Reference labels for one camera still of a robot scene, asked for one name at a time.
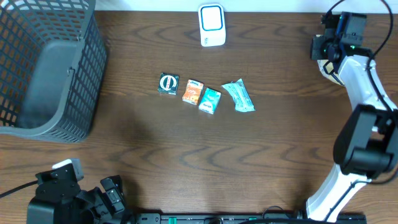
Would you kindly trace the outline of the cream wet wipes pack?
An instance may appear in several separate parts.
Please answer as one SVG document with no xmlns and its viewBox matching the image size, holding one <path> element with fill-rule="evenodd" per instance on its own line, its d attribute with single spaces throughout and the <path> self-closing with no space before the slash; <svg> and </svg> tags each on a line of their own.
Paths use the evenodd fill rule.
<svg viewBox="0 0 398 224">
<path fill-rule="evenodd" d="M 332 81 L 333 83 L 344 86 L 344 82 L 339 77 L 339 75 L 334 71 L 333 64 L 327 59 L 322 59 L 322 54 L 320 52 L 320 46 L 323 43 L 323 35 L 315 35 L 312 39 L 311 44 L 311 54 L 310 58 L 316 60 L 318 64 L 319 71 L 321 74 Z"/>
</svg>

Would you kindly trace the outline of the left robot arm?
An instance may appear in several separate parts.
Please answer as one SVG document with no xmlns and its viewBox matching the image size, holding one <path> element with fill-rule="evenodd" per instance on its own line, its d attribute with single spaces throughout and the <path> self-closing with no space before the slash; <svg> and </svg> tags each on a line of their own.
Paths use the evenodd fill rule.
<svg viewBox="0 0 398 224">
<path fill-rule="evenodd" d="M 38 187 L 27 207 L 27 223 L 134 223 L 120 175 L 100 180 L 102 188 L 83 190 L 80 161 L 67 159 L 35 175 Z"/>
</svg>

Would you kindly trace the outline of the green tissue pack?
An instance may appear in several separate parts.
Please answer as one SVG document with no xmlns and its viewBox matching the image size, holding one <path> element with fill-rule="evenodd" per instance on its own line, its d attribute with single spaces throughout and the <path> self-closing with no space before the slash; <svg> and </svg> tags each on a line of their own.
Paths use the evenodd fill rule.
<svg viewBox="0 0 398 224">
<path fill-rule="evenodd" d="M 221 93 L 207 88 L 198 106 L 198 109 L 209 114 L 214 114 L 221 99 Z"/>
</svg>

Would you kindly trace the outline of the orange tissue pack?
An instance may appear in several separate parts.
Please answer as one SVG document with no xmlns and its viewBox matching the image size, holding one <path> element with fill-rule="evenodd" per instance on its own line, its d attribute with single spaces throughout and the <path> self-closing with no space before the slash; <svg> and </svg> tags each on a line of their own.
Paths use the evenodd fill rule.
<svg viewBox="0 0 398 224">
<path fill-rule="evenodd" d="M 192 105 L 197 105 L 203 88 L 204 84 L 202 82 L 189 79 L 187 82 L 185 93 L 182 96 L 182 101 L 190 103 Z"/>
</svg>

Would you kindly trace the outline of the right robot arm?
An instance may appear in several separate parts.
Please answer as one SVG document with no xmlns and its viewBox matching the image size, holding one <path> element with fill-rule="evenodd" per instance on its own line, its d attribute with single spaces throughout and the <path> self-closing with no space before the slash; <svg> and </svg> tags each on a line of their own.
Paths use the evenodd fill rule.
<svg viewBox="0 0 398 224">
<path fill-rule="evenodd" d="M 305 213 L 334 223 L 356 192 L 397 165 L 397 106 L 378 78 L 374 54 L 362 46 L 366 15 L 327 12 L 321 23 L 325 32 L 314 36 L 310 57 L 324 77 L 346 88 L 353 112 L 334 143 L 333 167 Z"/>
</svg>

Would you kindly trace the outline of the dark green round-logo box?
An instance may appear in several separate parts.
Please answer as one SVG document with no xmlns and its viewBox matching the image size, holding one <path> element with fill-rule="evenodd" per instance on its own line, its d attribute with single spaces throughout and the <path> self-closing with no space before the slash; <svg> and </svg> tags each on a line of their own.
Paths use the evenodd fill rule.
<svg viewBox="0 0 398 224">
<path fill-rule="evenodd" d="M 159 79 L 158 92 L 176 95 L 179 79 L 179 75 L 162 72 Z"/>
</svg>

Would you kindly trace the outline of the teal wipes pack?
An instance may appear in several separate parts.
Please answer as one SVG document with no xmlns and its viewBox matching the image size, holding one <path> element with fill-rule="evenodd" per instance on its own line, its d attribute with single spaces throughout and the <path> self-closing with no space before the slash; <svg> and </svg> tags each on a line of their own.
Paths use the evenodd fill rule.
<svg viewBox="0 0 398 224">
<path fill-rule="evenodd" d="M 236 111 L 242 113 L 255 111 L 242 78 L 236 82 L 226 83 L 222 87 L 231 95 Z"/>
</svg>

